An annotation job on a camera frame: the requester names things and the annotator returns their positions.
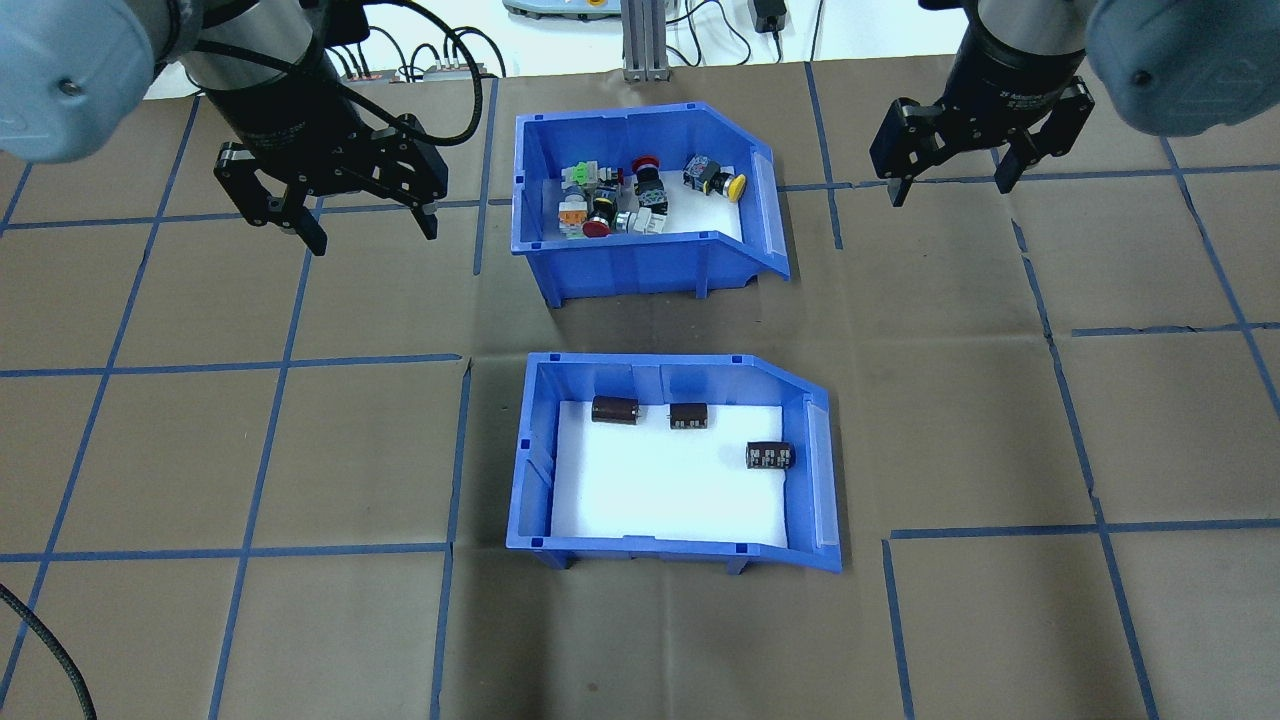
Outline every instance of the power adapter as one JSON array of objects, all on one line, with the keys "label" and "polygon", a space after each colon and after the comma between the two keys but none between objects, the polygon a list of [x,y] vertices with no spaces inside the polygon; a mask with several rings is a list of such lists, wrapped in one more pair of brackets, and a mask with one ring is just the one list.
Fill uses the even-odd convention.
[{"label": "power adapter", "polygon": [[768,35],[787,27],[786,0],[751,0],[749,5],[755,32]]}]

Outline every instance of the white foam insert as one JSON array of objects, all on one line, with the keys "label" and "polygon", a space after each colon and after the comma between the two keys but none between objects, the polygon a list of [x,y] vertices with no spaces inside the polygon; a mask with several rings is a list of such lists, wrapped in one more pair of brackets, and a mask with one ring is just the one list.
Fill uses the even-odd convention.
[{"label": "white foam insert", "polygon": [[[730,202],[723,195],[703,195],[684,184],[685,174],[681,170],[663,172],[658,176],[662,177],[662,184],[667,188],[667,224],[663,227],[662,234],[719,231],[742,242],[742,217],[736,202]],[[748,176],[748,192],[750,192],[751,179]],[[622,186],[620,210],[636,210],[639,208],[635,192],[632,192],[634,183],[635,177],[628,174]],[[563,191],[558,178],[544,183],[543,197],[547,208],[559,208]],[[566,238],[553,211],[547,213],[543,237],[547,240]]]},{"label": "white foam insert", "polygon": [[746,443],[782,439],[782,409],[712,405],[708,428],[673,430],[668,405],[635,425],[559,406],[552,536],[787,546],[785,470],[746,468]]}]

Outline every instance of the blue plastic bin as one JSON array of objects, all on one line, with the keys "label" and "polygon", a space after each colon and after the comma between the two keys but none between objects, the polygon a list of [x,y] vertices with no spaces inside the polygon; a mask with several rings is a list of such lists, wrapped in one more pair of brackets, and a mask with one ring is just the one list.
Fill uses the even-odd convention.
[{"label": "blue plastic bin", "polygon": [[[707,402],[782,407],[782,439],[796,448],[786,471],[786,547],[653,537],[550,536],[561,401],[596,395],[640,405]],[[525,373],[507,547],[531,551],[556,569],[579,557],[716,560],[731,574],[749,562],[787,562],[841,571],[836,480],[827,392],[750,355],[532,354]]]},{"label": "blue plastic bin", "polygon": [[[556,215],[547,183],[559,183],[562,168],[596,160],[630,172],[636,156],[654,155],[664,170],[676,170],[694,154],[748,176],[737,202],[741,238],[707,231],[566,240],[545,231]],[[511,213],[511,251],[529,260],[552,307],[571,297],[646,292],[707,297],[762,270],[791,279],[773,151],[704,102],[517,117]]]}]

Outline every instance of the blue tape line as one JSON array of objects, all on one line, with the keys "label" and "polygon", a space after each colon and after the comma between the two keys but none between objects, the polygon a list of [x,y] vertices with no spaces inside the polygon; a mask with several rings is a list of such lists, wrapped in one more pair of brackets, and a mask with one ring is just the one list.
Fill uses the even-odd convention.
[{"label": "blue tape line", "polygon": [[1230,323],[1226,325],[1211,325],[1197,328],[1192,325],[1152,325],[1149,328],[1084,328],[1071,331],[1071,337],[1124,337],[1135,334],[1196,334],[1196,333],[1222,333],[1239,332],[1240,325]]},{"label": "blue tape line", "polygon": [[942,538],[1015,538],[1038,536],[1088,536],[1098,532],[1093,525],[1006,525],[991,528],[908,528],[893,530],[890,539]]},{"label": "blue tape line", "polygon": [[813,77],[813,63],[804,64],[805,82],[809,83],[809,102],[813,105],[813,120],[818,128],[818,150],[822,151],[822,177],[827,184],[832,182],[831,150],[827,147],[827,127],[822,122],[822,104],[818,101],[818,81]]},{"label": "blue tape line", "polygon": [[236,566],[236,583],[232,585],[230,606],[227,610],[227,625],[223,629],[223,644],[218,653],[218,673],[214,675],[214,692],[209,701],[209,720],[216,720],[223,703],[223,688],[227,684],[227,665],[230,661],[232,644],[236,638],[236,620],[239,618],[241,597],[244,593],[244,575],[253,547],[253,532],[257,529],[257,514],[262,506],[262,488],[266,486],[266,470],[271,462],[271,448],[275,445],[275,429],[280,420],[280,406],[284,404],[284,386],[289,379],[289,360],[293,357],[293,343],[298,337],[298,320],[302,316],[302,299],[307,290],[307,275],[311,273],[311,252],[302,255],[302,270],[298,273],[298,288],[293,296],[293,313],[289,315],[289,332],[284,340],[284,355],[280,361],[279,377],[275,380],[275,396],[271,398],[271,414],[266,423],[266,437],[262,441],[262,454],[257,462],[257,477],[253,480],[253,495],[250,500],[248,519],[244,521],[244,538],[241,542],[239,562]]},{"label": "blue tape line", "polygon": [[831,237],[836,243],[836,250],[844,250],[845,238],[840,228],[840,206],[836,204],[835,182],[831,174],[831,149],[827,146],[827,126],[822,120],[822,102],[818,100],[818,82],[813,77],[813,63],[804,64],[804,76],[805,82],[809,85],[813,122],[818,128],[818,150],[822,152],[822,177],[826,181],[827,210],[831,213]]},{"label": "blue tape line", "polygon": [[[1277,530],[1280,518],[1240,518],[1231,520],[1153,520],[1143,523],[1107,523],[1107,532],[1126,533],[1201,533],[1233,530]],[[1057,537],[1087,536],[1098,532],[1097,525],[992,525],[972,528],[905,528],[890,533],[890,539],[964,539],[1004,537]],[[448,542],[408,542],[372,544],[325,544],[250,548],[250,557],[326,557],[342,555],[406,555],[431,553],[448,550]],[[0,564],[51,562],[115,562],[129,560],[205,560],[239,557],[238,547],[210,547],[186,550],[91,550],[61,552],[8,552],[0,553]]]},{"label": "blue tape line", "polygon": [[1220,165],[1216,168],[1180,168],[1180,170],[1184,176],[1219,176],[1226,173],[1276,173],[1280,172],[1280,165]]},{"label": "blue tape line", "polygon": [[[451,208],[477,208],[479,205],[480,205],[479,200],[443,200],[435,204],[435,206],[442,210],[448,210]],[[357,205],[353,208],[329,208],[325,210],[325,214],[340,215],[346,213],[387,213],[394,210],[408,211],[408,208],[396,204]],[[241,217],[238,213],[205,213],[200,215],[169,215],[163,218],[104,218],[99,220],[46,220],[40,223],[13,223],[8,225],[8,229],[38,231],[38,229],[63,229],[63,228],[99,228],[99,227],[111,227],[111,225],[148,225],[152,223],[169,225],[178,223],[205,223],[210,220],[243,220],[243,219],[244,218]]]},{"label": "blue tape line", "polygon": [[813,190],[854,190],[851,182],[812,182],[805,184],[780,184],[778,192],[809,192]]},{"label": "blue tape line", "polygon": [[[292,360],[291,368],[346,368],[351,365],[410,365],[416,363],[456,363],[461,355],[453,352],[433,352],[424,355],[370,355],[365,357],[315,357]],[[187,373],[232,373],[241,370],[279,370],[279,361],[260,363],[210,363],[207,365],[137,365],[113,368],[113,375],[173,375]],[[37,368],[29,370],[0,370],[0,378],[60,378],[60,377],[99,377],[106,368]]]},{"label": "blue tape line", "polygon": [[[1078,172],[1078,173],[1036,173],[1027,174],[1019,178],[1018,182],[1043,182],[1043,181],[1074,181],[1074,179],[1112,179],[1112,178],[1153,178],[1153,177],[1169,177],[1172,173],[1162,169],[1153,170],[1091,170],[1091,172]],[[925,184],[943,184],[943,183],[969,183],[969,184],[982,184],[993,183],[996,178],[993,176],[960,176],[954,178],[920,178],[915,182]]]},{"label": "blue tape line", "polygon": [[471,274],[479,275],[484,266],[484,227],[489,209],[489,165],[493,163],[493,128],[498,119],[498,86],[500,81],[493,79],[493,88],[489,91],[489,122],[484,131],[484,164],[480,168],[480,213],[476,217],[476,251],[471,263]]},{"label": "blue tape line", "polygon": [[1142,648],[1138,644],[1138,632],[1133,625],[1133,616],[1129,612],[1129,598],[1120,578],[1120,568],[1116,564],[1115,551],[1111,547],[1111,536],[1107,533],[1106,515],[1102,512],[1102,502],[1093,495],[1094,478],[1093,465],[1089,454],[1084,447],[1084,433],[1080,430],[1080,419],[1075,411],[1075,401],[1071,397],[1071,388],[1066,382],[1066,372],[1062,369],[1062,355],[1057,342],[1053,340],[1053,325],[1050,323],[1048,310],[1044,306],[1044,293],[1041,292],[1039,279],[1036,277],[1036,266],[1029,256],[1027,234],[1021,225],[1011,220],[1014,236],[1018,238],[1018,249],[1023,254],[1023,266],[1027,270],[1027,282],[1030,283],[1032,295],[1036,297],[1036,310],[1041,316],[1041,327],[1044,332],[1044,341],[1048,345],[1050,356],[1053,360],[1053,375],[1057,378],[1059,395],[1062,398],[1062,409],[1066,411],[1066,421],[1071,429],[1071,442],[1075,445],[1076,460],[1080,464],[1080,475],[1089,493],[1089,502],[1093,507],[1093,519],[1102,543],[1102,553],[1107,562],[1107,575],[1111,578],[1111,591],[1116,598],[1116,609],[1120,614],[1120,625],[1124,628],[1125,641],[1129,644],[1129,657],[1133,661],[1134,674],[1138,678],[1138,688],[1142,691],[1142,701],[1147,708],[1147,720],[1158,720],[1160,712],[1156,710],[1156,697],[1151,691],[1151,679],[1147,676],[1147,664],[1142,657]]},{"label": "blue tape line", "polygon": [[[173,193],[173,184],[178,179],[178,167],[182,164],[182,156],[187,151],[187,143],[191,141],[191,131],[196,124],[196,111],[200,109],[200,99],[195,99],[191,104],[191,113],[187,115],[187,126],[182,131],[182,140],[178,142],[178,152],[173,159],[173,165],[169,169],[169,179],[165,182],[164,193],[160,196],[160,206],[156,209],[156,217],[164,215],[165,208],[169,205],[169,196]],[[49,541],[45,543],[45,555],[51,555],[54,548],[58,546],[58,537],[63,532],[63,523],[67,521],[67,510],[70,507],[72,495],[76,492],[76,483],[79,480],[81,468],[84,464],[84,455],[88,451],[90,438],[93,436],[93,427],[97,424],[97,414],[102,409],[102,397],[106,395],[106,386],[111,378],[111,370],[115,368],[115,360],[120,355],[120,346],[124,343],[124,331],[129,327],[129,318],[133,315],[133,306],[138,300],[138,290],[142,287],[142,275],[147,270],[147,264],[151,258],[151,249],[155,247],[156,234],[160,232],[160,224],[151,224],[151,233],[147,236],[146,249],[142,251],[142,260],[138,263],[138,269],[133,274],[133,286],[129,288],[129,297],[124,304],[124,311],[120,315],[120,324],[115,331],[115,340],[111,342],[111,351],[106,359],[106,368],[102,372],[102,378],[97,383],[97,392],[93,395],[93,404],[90,406],[88,419],[84,421],[84,432],[81,434],[79,446],[76,450],[76,460],[72,462],[72,470],[67,479],[67,487],[63,489],[61,501],[58,505],[58,514],[54,516],[54,525],[49,530]],[[40,592],[45,587],[45,578],[49,575],[49,559],[41,560],[40,568],[36,570],[36,580],[31,587],[31,596],[27,600],[27,606],[32,610],[40,602]],[[9,661],[5,665],[4,676],[0,678],[0,708],[4,708],[5,700],[9,697],[9,687],[13,684],[13,673],[18,666],[18,656],[22,655],[22,646],[27,638],[27,625],[26,623],[18,625],[18,635],[14,638],[13,650],[9,652]]]},{"label": "blue tape line", "polygon": [[90,228],[110,225],[152,225],[155,218],[105,218],[101,220],[46,220],[40,223],[14,223],[9,225],[12,231],[41,231],[50,228]]},{"label": "blue tape line", "polygon": [[1125,642],[1129,644],[1129,657],[1133,660],[1133,670],[1138,676],[1138,691],[1142,693],[1142,703],[1147,708],[1147,720],[1160,720],[1160,711],[1156,708],[1156,694],[1151,689],[1151,676],[1147,674],[1147,662],[1142,659],[1142,647],[1138,644],[1138,630],[1133,625],[1133,612],[1129,610],[1129,596],[1120,579],[1120,564],[1116,561],[1116,551],[1111,544],[1111,533],[1107,532],[1106,516],[1102,512],[1102,501],[1089,496],[1093,503],[1093,515],[1098,518],[1098,539],[1102,542],[1102,555],[1107,561],[1107,575],[1111,578],[1111,589],[1116,596],[1116,607],[1120,611],[1120,626],[1124,629]]},{"label": "blue tape line", "polygon": [[333,557],[340,555],[410,555],[444,552],[448,543],[443,542],[402,542],[384,544],[320,544],[310,547],[255,547],[250,557]]},{"label": "blue tape line", "polygon": [[453,544],[444,551],[444,573],[440,579],[440,609],[435,616],[435,661],[431,667],[430,719],[440,720],[440,693],[444,692],[444,639],[449,624],[449,596],[453,591]]},{"label": "blue tape line", "polygon": [[1231,313],[1235,315],[1235,322],[1240,325],[1240,333],[1244,334],[1244,342],[1249,346],[1249,354],[1253,355],[1253,363],[1258,368],[1258,377],[1262,378],[1262,386],[1266,388],[1267,397],[1271,400],[1271,407],[1275,410],[1276,418],[1280,419],[1280,393],[1276,392],[1276,384],[1271,378],[1271,370],[1267,368],[1267,363],[1262,357],[1262,350],[1258,347],[1257,338],[1253,337],[1253,331],[1249,328],[1249,320],[1244,316],[1244,309],[1240,305],[1239,299],[1235,296],[1235,290],[1231,288],[1231,281],[1228,279],[1226,270],[1222,268],[1222,263],[1217,258],[1217,250],[1213,249],[1213,240],[1208,234],[1208,227],[1204,224],[1204,219],[1201,218],[1199,211],[1196,209],[1196,201],[1192,200],[1192,191],[1187,184],[1187,177],[1183,174],[1183,169],[1178,165],[1178,156],[1174,155],[1174,147],[1169,145],[1167,137],[1161,137],[1160,143],[1164,146],[1165,155],[1169,158],[1169,167],[1174,170],[1174,178],[1178,181],[1178,188],[1183,193],[1183,201],[1187,204],[1187,210],[1190,211],[1192,218],[1196,219],[1196,227],[1199,228],[1201,241],[1204,245],[1204,252],[1208,255],[1210,263],[1213,265],[1213,273],[1217,274],[1217,282],[1222,286],[1222,292],[1226,295],[1226,301],[1231,305]]},{"label": "blue tape line", "polygon": [[462,457],[467,445],[467,418],[471,413],[471,368],[462,373],[458,398],[458,434],[453,443],[453,491],[449,497],[449,542],[458,539],[458,505],[462,501]]},{"label": "blue tape line", "polygon": [[241,220],[244,217],[239,213],[204,213],[198,215],[166,215],[159,219],[161,223],[204,223],[205,220]]},{"label": "blue tape line", "polygon": [[435,661],[431,666],[431,720],[440,717],[440,693],[444,691],[444,641],[449,628],[449,592],[453,588],[453,543],[458,539],[458,506],[462,502],[462,460],[467,446],[467,418],[471,413],[471,368],[462,373],[458,398],[458,434],[453,445],[453,491],[449,497],[448,550],[440,578],[440,607],[435,618]]},{"label": "blue tape line", "polygon": [[[1275,530],[1280,518],[1239,518],[1231,520],[1155,520],[1144,523],[1107,523],[1107,533],[1194,533],[1212,530]],[[974,528],[905,528],[892,530],[890,539],[954,539],[954,538],[1010,538],[1044,536],[1088,536],[1100,532],[1092,525],[993,525]]]},{"label": "blue tape line", "polygon": [[292,360],[291,368],[338,368],[351,365],[408,365],[413,363],[454,363],[461,355],[436,352],[428,355],[370,355],[367,357],[320,357],[315,360]]},{"label": "blue tape line", "polygon": [[1238,520],[1164,520],[1108,524],[1112,533],[1176,533],[1201,530],[1274,530],[1280,518],[1242,518]]},{"label": "blue tape line", "polygon": [[215,547],[202,550],[108,550],[54,552],[49,556],[54,562],[113,562],[122,560],[209,560],[239,557],[234,547]]},{"label": "blue tape line", "polygon": [[831,211],[831,237],[836,241],[836,250],[845,249],[845,237],[840,229],[840,206],[836,205],[836,191],[827,191],[827,210]]},{"label": "blue tape line", "polygon": [[902,717],[915,720],[911,676],[906,667],[906,641],[902,637],[902,610],[897,601],[897,578],[893,575],[893,552],[888,541],[881,541],[881,552],[884,560],[884,592],[888,593],[888,624],[893,632],[893,656],[897,659],[897,684],[902,693]]},{"label": "blue tape line", "polygon": [[9,206],[5,208],[4,218],[0,218],[0,236],[4,231],[9,228],[9,222],[13,220],[13,213],[18,209],[18,200],[22,197],[22,191],[27,188],[27,179],[31,178],[31,169],[35,165],[27,163],[27,167],[22,169],[22,176],[18,178],[18,187],[13,188],[13,195],[9,197]]},{"label": "blue tape line", "polygon": [[140,365],[115,368],[113,375],[180,375],[188,373],[232,373],[239,370],[278,370],[279,363],[212,363],[209,365]]},{"label": "blue tape line", "polygon": [[46,368],[37,370],[0,370],[0,378],[92,378],[105,373],[102,368]]},{"label": "blue tape line", "polygon": [[[253,547],[250,557],[330,557],[343,555],[408,555],[444,552],[449,544],[444,542],[404,542],[381,544],[320,544],[298,547]],[[207,560],[241,557],[239,547],[206,547],[184,550],[91,550],[69,552],[10,552],[0,555],[5,562],[116,562],[128,560]]]}]

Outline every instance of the robotic arm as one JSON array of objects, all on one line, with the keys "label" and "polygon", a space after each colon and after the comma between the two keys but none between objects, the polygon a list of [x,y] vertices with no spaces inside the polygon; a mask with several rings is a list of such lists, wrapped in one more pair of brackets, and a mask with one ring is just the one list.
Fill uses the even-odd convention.
[{"label": "robotic arm", "polygon": [[890,199],[959,152],[1009,145],[1010,192],[1043,158],[1071,150],[1093,110],[1075,72],[1085,50],[1126,123],[1187,136],[1280,101],[1280,0],[919,0],[963,8],[969,29],[942,97],[892,102],[870,147]]},{"label": "robotic arm", "polygon": [[[416,9],[408,0],[379,0]],[[307,196],[365,191],[408,206],[436,236],[435,201],[448,191],[436,146],[479,126],[480,78],[470,53],[475,111],[454,137],[426,135],[413,115],[390,117],[342,86],[325,47],[367,37],[360,0],[0,0],[0,149],[45,163],[99,150],[182,56],[239,142],[214,174],[244,219],[298,234],[315,255],[328,238]],[[374,129],[356,104],[392,127]],[[284,183],[273,196],[259,179]]]}]

